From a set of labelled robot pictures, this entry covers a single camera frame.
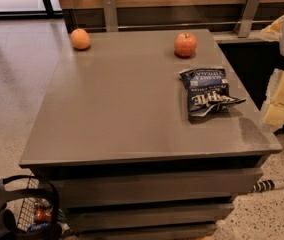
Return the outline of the grey drawer cabinet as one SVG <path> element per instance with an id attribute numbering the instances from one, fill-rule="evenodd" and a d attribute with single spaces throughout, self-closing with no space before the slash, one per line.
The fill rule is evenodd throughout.
<path id="1" fill-rule="evenodd" d="M 280 151 L 233 71 L 239 104 L 190 119 L 186 68 L 226 67 L 210 32 L 190 59 L 171 31 L 92 35 L 65 46 L 20 160 L 52 182 L 81 240 L 178 240 L 211 234 Z"/>

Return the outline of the metal bracket post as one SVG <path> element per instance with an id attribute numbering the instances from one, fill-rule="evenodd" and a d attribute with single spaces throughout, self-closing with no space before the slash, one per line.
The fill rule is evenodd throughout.
<path id="1" fill-rule="evenodd" d="M 116 0 L 103 0 L 105 28 L 107 32 L 118 31 Z"/>
<path id="2" fill-rule="evenodd" d="M 238 22 L 237 36 L 239 38 L 246 38 L 249 36 L 259 3 L 260 0 L 246 0 L 241 18 Z"/>

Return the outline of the black white striped stick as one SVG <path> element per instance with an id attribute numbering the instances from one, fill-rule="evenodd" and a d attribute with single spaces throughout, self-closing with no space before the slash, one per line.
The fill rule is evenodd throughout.
<path id="1" fill-rule="evenodd" d="M 284 180 L 264 180 L 255 183 L 250 192 L 262 193 L 280 189 L 284 189 Z"/>

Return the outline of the orange fruit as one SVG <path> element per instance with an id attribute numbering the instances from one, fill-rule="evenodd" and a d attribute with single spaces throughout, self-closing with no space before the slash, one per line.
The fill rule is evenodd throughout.
<path id="1" fill-rule="evenodd" d="M 90 37 L 83 29 L 75 29 L 71 35 L 70 40 L 74 48 L 83 50 L 90 46 Z"/>

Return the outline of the right metal bracket post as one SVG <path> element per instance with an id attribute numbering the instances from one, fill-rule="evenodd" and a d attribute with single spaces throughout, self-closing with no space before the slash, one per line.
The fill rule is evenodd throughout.
<path id="1" fill-rule="evenodd" d="M 238 22 L 237 36 L 239 38 L 246 38 L 249 36 L 259 3 L 260 0 L 246 0 L 241 18 Z"/>

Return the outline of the red apple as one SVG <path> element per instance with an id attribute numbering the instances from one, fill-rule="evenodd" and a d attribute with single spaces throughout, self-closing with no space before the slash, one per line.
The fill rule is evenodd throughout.
<path id="1" fill-rule="evenodd" d="M 197 38 L 194 34 L 183 32 L 176 36 L 174 51 L 181 57 L 190 57 L 197 48 Z"/>

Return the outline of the blue chip bag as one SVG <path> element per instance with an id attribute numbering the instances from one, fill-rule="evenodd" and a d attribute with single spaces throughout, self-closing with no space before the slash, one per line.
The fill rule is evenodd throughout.
<path id="1" fill-rule="evenodd" d="M 179 75 L 187 92 L 190 117 L 206 117 L 210 112 L 219 112 L 245 101 L 229 94 L 224 68 L 187 69 L 180 71 Z"/>

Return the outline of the left metal bracket post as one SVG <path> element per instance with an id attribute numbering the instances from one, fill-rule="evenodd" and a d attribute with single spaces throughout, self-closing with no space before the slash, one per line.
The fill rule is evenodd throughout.
<path id="1" fill-rule="evenodd" d="M 116 0 L 103 0 L 105 28 L 107 32 L 118 31 Z"/>

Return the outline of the blue snack packet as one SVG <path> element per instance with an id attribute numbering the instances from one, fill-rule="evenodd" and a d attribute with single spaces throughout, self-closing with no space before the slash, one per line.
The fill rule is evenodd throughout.
<path id="1" fill-rule="evenodd" d="M 45 222 L 45 223 L 40 223 L 40 224 L 32 224 L 27 228 L 28 233 L 32 232 L 38 232 L 40 230 L 46 229 L 50 226 L 50 223 Z"/>

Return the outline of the red snack packet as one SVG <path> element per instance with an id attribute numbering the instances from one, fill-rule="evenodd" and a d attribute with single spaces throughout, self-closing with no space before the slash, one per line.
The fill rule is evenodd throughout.
<path id="1" fill-rule="evenodd" d="M 34 222 L 36 224 L 50 223 L 52 209 L 43 204 L 37 203 L 35 205 Z"/>

